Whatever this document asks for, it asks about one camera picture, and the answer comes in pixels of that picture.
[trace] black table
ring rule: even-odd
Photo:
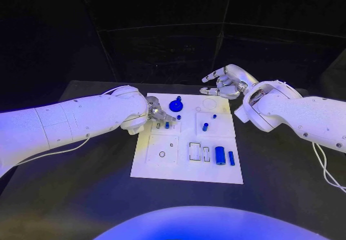
[[[118,85],[72,81],[60,101]],[[198,94],[200,88],[131,85],[144,95]],[[230,112],[240,102],[229,102]],[[243,185],[129,177],[138,136],[119,128],[77,150],[20,165],[0,197],[0,239],[90,239],[129,218],[177,206],[242,209],[344,239],[346,194],[322,179],[311,143],[285,125],[265,133],[234,117],[233,127]],[[328,171],[346,185],[346,156],[324,152]]]

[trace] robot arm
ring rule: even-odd
[[[148,120],[174,121],[155,97],[131,86],[112,94],[82,97],[48,106],[0,114],[0,177],[31,155],[92,138],[118,127],[131,135]]]
[[[200,92],[227,99],[243,93],[242,105],[233,112],[243,123],[250,121],[265,132],[283,123],[302,139],[346,153],[346,102],[301,97],[285,82],[257,82],[232,64],[210,73],[203,82],[211,79],[210,75],[219,76],[216,88],[203,87]]]

